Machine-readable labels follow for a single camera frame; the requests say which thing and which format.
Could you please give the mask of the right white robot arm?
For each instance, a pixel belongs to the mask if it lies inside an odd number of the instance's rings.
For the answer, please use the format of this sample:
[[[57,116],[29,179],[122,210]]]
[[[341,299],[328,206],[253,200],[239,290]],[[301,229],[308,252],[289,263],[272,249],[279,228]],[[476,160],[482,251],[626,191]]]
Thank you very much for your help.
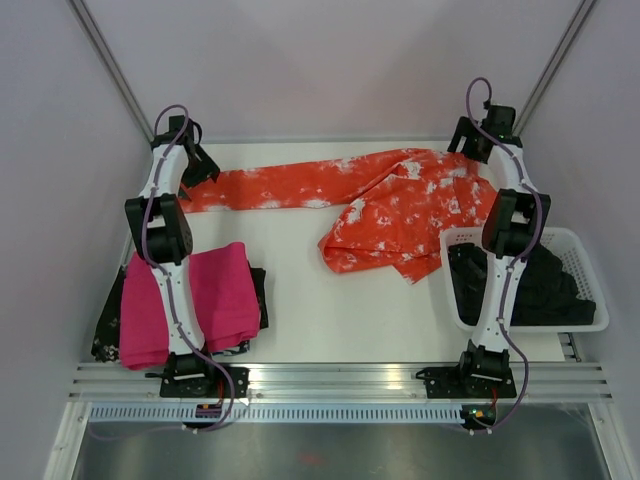
[[[486,165],[496,180],[497,194],[481,230],[487,278],[478,323],[456,370],[457,387],[480,395],[492,381],[510,375],[508,331],[518,284],[531,251],[539,243],[551,205],[538,192],[522,160],[522,143],[513,134],[516,111],[487,100],[485,118],[459,119],[449,145],[468,159]]]

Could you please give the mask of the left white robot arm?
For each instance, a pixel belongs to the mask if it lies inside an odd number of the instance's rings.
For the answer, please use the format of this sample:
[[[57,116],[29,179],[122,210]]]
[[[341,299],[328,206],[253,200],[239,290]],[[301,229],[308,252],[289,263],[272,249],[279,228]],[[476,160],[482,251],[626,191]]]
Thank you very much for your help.
[[[218,374],[210,367],[195,313],[189,280],[193,237],[180,200],[189,189],[215,182],[221,170],[201,146],[202,127],[185,107],[171,105],[160,115],[168,117],[168,127],[160,131],[156,120],[151,171],[138,196],[125,202],[125,214],[161,297],[169,337],[164,381],[182,380],[193,395],[205,397],[216,389]]]

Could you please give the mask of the orange white-speckled trousers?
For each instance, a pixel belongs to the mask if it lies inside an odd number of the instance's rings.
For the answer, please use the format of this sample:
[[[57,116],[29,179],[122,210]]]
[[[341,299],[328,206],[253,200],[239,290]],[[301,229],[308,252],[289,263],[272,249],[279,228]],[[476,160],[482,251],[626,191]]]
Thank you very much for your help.
[[[495,198],[462,154],[406,148],[226,171],[180,203],[187,213],[341,205],[318,243],[325,265],[337,274],[391,266],[414,284],[440,268],[441,233],[483,225]]]

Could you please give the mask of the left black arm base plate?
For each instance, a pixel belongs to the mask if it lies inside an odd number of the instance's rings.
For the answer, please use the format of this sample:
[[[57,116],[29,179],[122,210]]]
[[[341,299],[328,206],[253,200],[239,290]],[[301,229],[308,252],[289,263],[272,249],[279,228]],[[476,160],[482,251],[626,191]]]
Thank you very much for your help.
[[[162,379],[159,396],[171,399],[245,398],[249,386],[249,369],[223,364],[227,376],[216,368],[206,374],[167,376]]]

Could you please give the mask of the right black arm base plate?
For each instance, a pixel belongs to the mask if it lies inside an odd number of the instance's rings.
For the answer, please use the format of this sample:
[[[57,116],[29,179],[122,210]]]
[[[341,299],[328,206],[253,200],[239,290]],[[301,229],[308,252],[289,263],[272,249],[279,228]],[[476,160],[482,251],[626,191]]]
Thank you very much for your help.
[[[496,380],[484,376],[463,374],[458,367],[427,367],[416,373],[425,386],[429,399],[515,399],[513,375]]]

